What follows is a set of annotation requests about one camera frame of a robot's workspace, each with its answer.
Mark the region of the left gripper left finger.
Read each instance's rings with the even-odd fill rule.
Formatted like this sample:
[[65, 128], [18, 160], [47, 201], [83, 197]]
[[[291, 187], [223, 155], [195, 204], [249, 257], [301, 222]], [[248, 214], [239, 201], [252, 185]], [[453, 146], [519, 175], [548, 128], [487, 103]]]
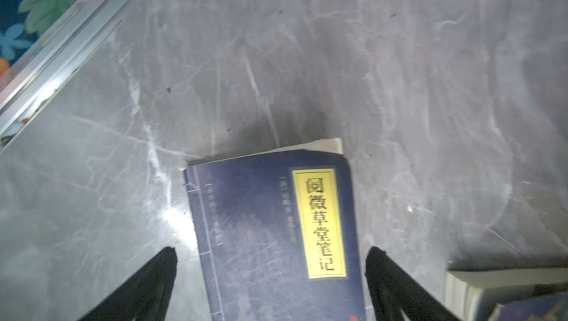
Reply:
[[165, 247], [83, 320], [164, 320], [177, 275], [178, 257]]

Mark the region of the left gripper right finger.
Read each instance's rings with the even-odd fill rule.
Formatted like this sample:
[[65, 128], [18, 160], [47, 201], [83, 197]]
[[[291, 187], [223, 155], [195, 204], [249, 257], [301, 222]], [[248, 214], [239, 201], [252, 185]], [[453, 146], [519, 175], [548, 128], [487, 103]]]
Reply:
[[456, 320], [386, 252], [371, 247], [365, 276], [377, 320]]

